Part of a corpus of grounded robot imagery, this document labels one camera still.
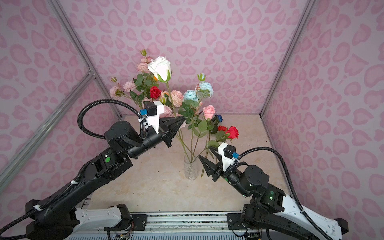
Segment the pink peony branch with bud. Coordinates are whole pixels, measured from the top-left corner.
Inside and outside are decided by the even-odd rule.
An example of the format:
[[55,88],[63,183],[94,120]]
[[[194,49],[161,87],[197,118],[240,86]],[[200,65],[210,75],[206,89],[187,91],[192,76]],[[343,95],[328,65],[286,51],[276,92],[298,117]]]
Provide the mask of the pink peony branch with bud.
[[124,84],[118,82],[116,77],[110,79],[115,84],[110,91],[110,97],[115,100],[126,98],[134,102],[140,110],[144,108],[143,100],[141,99],[141,93],[137,91],[137,85],[134,81],[128,81]]

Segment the right aluminium frame strut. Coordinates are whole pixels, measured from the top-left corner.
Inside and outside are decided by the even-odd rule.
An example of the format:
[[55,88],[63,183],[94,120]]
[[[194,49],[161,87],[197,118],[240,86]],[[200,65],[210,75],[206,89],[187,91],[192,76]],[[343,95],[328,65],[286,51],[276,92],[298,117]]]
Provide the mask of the right aluminium frame strut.
[[272,98],[277,90],[278,84],[281,81],[283,74],[286,68],[289,66],[289,62],[294,54],[295,48],[298,45],[309,21],[313,15],[313,12],[316,10],[319,1],[309,0],[306,2],[305,8],[301,17],[299,18],[298,25],[295,31],[292,34],[291,40],[289,41],[288,47],[283,55],[282,61],[279,65],[278,71],[275,75],[275,78],[272,82],[272,86],[267,94],[266,101],[260,112],[260,117],[263,119],[266,116],[266,112],[269,108],[270,103],[273,101]]

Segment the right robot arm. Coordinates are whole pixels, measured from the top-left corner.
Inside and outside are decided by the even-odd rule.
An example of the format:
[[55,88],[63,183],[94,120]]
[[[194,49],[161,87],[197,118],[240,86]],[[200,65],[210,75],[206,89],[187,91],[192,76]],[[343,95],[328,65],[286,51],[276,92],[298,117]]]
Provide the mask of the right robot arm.
[[342,218],[331,219],[303,206],[295,192],[290,175],[286,175],[291,194],[270,184],[269,175],[256,165],[249,165],[242,159],[246,155],[268,151],[276,155],[285,172],[287,165],[282,156],[269,147],[256,147],[241,154],[233,146],[211,147],[219,160],[213,163],[199,156],[204,170],[216,182],[227,181],[243,197],[250,198],[241,214],[241,223],[246,228],[274,230],[299,240],[341,240],[349,232],[349,224]]

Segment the orange rose stem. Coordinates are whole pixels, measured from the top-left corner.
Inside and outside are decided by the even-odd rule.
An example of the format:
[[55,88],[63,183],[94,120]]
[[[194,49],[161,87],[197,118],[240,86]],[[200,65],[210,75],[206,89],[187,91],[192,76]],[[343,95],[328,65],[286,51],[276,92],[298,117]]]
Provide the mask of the orange rose stem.
[[143,100],[144,98],[150,99],[151,88],[154,86],[159,86],[158,81],[155,79],[154,74],[152,73],[139,73],[134,78],[134,83],[136,85],[136,91],[139,100]]

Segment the white rose stem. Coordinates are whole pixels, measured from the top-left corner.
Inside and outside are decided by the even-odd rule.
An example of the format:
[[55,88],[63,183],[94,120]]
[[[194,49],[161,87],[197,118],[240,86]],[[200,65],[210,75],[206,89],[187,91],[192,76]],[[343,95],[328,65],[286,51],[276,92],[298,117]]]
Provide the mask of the white rose stem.
[[[166,57],[157,57],[154,60],[151,60],[151,63],[148,64],[148,69],[150,73],[154,74],[155,79],[159,83],[163,83],[166,85],[167,92],[171,93],[171,90],[169,82],[172,77],[172,70],[171,70],[171,63],[169,60],[166,59]],[[171,108],[171,110],[174,111],[174,113],[177,113],[178,108]]]

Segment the small mixed roses spray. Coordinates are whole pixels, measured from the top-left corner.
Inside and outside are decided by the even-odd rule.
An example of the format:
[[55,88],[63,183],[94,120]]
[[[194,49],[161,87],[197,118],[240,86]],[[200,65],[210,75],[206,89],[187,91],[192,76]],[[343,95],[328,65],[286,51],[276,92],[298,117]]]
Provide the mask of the small mixed roses spray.
[[[182,116],[181,114],[179,113],[174,113],[173,110],[171,110],[170,107],[168,106],[164,106],[164,113],[161,114],[160,118],[168,118],[168,117],[180,117]],[[177,139],[180,141],[182,147],[183,147],[183,150],[184,150],[184,153],[185,153],[185,156],[187,157],[187,160],[189,163],[192,163],[193,162],[193,157],[192,157],[192,152],[191,150],[187,147],[187,145],[185,144],[184,142],[184,137],[183,137],[183,133],[182,133],[182,128],[184,128],[186,126],[186,123],[183,123],[181,128],[178,130],[178,133],[177,133]]]

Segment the teal peony branch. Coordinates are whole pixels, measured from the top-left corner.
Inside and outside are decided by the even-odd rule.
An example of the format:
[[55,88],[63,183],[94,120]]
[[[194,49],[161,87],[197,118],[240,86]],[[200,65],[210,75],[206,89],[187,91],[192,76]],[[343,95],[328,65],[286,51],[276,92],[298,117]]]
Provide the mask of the teal peony branch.
[[[214,94],[213,86],[206,81],[206,75],[203,73],[200,73],[197,75],[198,83],[192,90],[187,90],[184,93],[184,101],[182,103],[182,106],[179,108],[179,114],[184,116],[186,118],[186,130],[191,131],[191,123],[192,118],[196,115],[196,113],[199,113],[203,109],[203,102],[209,98],[211,98]],[[192,143],[195,143],[197,140],[197,137],[190,137],[189,140],[184,142],[187,145],[187,147],[192,152]]]

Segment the small pink peony sprig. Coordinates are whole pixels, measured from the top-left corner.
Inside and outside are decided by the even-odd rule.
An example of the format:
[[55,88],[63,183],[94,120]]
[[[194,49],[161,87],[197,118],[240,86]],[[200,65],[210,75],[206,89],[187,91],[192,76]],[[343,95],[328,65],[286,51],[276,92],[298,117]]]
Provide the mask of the small pink peony sprig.
[[140,50],[141,55],[143,56],[140,62],[137,64],[137,70],[141,73],[149,74],[148,64],[151,63],[152,58],[147,54],[145,49]]

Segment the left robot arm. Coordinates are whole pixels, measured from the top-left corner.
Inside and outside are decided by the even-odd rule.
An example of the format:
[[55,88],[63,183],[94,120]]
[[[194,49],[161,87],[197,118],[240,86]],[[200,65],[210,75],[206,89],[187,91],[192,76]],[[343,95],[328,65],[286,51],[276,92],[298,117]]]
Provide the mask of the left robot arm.
[[16,224],[32,219],[24,235],[9,236],[10,240],[63,240],[80,226],[76,205],[97,189],[115,180],[132,167],[132,159],[154,148],[159,143],[171,147],[185,117],[161,118],[160,131],[149,127],[146,136],[141,136],[127,121],[119,121],[105,132],[109,147],[86,162],[76,177],[44,200],[31,200],[26,204],[26,213],[1,228],[3,234]]

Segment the blue rose stem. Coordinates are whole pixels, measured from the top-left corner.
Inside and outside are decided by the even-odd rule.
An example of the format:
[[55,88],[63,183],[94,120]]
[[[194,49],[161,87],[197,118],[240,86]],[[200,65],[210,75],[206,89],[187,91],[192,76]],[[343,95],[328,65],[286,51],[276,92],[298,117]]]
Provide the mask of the blue rose stem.
[[219,125],[223,121],[223,118],[221,115],[215,115],[212,118],[212,124],[213,124],[213,129],[211,130],[211,134],[214,135],[219,131]]

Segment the large red rose stem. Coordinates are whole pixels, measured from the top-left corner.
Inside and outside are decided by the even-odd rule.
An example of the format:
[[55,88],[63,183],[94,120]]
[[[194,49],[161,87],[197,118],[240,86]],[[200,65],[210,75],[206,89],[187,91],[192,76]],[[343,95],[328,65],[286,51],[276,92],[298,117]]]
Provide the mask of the large red rose stem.
[[162,94],[162,91],[157,87],[153,86],[150,88],[150,101],[157,101]]
[[[234,127],[234,126],[231,126],[231,127],[227,127],[228,128],[228,130],[227,130],[227,132],[226,132],[226,137],[228,138],[228,140],[227,141],[232,141],[232,140],[235,140],[235,139],[238,139],[239,138],[239,130],[236,128],[236,127]],[[210,148],[218,148],[219,147],[219,145],[217,144],[217,143],[214,143],[214,145],[212,146],[212,147],[210,147]],[[196,156],[195,156],[195,160],[197,160],[198,159],[198,156],[199,155],[201,155],[201,153],[202,153],[202,151],[200,151],[198,154],[196,154]]]

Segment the clear glass cylinder vase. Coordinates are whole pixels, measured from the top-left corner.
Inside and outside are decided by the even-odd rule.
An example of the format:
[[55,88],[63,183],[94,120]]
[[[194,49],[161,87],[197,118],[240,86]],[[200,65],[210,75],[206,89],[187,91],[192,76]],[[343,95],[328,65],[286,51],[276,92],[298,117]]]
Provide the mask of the clear glass cylinder vase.
[[190,159],[188,156],[184,156],[184,174],[186,179],[195,180],[199,174],[199,166],[195,158]]

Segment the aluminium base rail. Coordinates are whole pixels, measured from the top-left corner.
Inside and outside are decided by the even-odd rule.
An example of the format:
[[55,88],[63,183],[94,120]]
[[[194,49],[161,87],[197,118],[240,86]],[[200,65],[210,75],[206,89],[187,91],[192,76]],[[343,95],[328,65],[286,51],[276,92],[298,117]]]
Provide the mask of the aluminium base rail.
[[266,227],[246,228],[240,212],[133,213],[133,230],[107,232],[102,227],[80,230],[69,240],[313,240],[314,236],[289,224],[294,235]]

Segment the pink rose stem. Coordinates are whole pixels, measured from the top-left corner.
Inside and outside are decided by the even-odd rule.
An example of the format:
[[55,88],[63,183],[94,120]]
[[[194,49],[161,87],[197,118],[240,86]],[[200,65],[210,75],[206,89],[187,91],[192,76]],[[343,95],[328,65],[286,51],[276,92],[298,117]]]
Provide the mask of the pink rose stem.
[[[196,113],[192,118],[191,130],[192,130],[192,139],[197,137],[195,143],[192,143],[192,162],[198,159],[198,155],[204,152],[208,148],[208,143],[211,140],[211,132],[214,129],[214,116],[216,114],[216,109],[213,105],[208,105],[203,107],[202,111]],[[200,139],[206,138],[205,147],[203,150],[197,150],[198,143]]]

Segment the left aluminium frame strut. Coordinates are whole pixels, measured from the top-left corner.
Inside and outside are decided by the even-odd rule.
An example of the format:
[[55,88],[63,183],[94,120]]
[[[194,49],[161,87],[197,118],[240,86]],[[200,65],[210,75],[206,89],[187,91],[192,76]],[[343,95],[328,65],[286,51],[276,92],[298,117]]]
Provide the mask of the left aluminium frame strut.
[[103,94],[104,98],[110,99],[109,90],[105,86],[105,84],[102,81],[101,76],[99,75],[98,71],[96,70],[96,67],[94,63],[92,62],[90,55],[88,54],[84,44],[81,41],[81,38],[75,31],[70,18],[66,14],[63,6],[61,5],[60,1],[47,1],[47,3],[50,5],[50,7],[53,10],[53,13],[58,18],[58,21],[62,25],[63,29],[67,33],[69,39],[74,45],[74,48],[78,52],[79,56],[85,63],[86,67],[88,68],[89,75],[91,76],[91,79],[97,84],[98,88],[101,90],[101,93]]

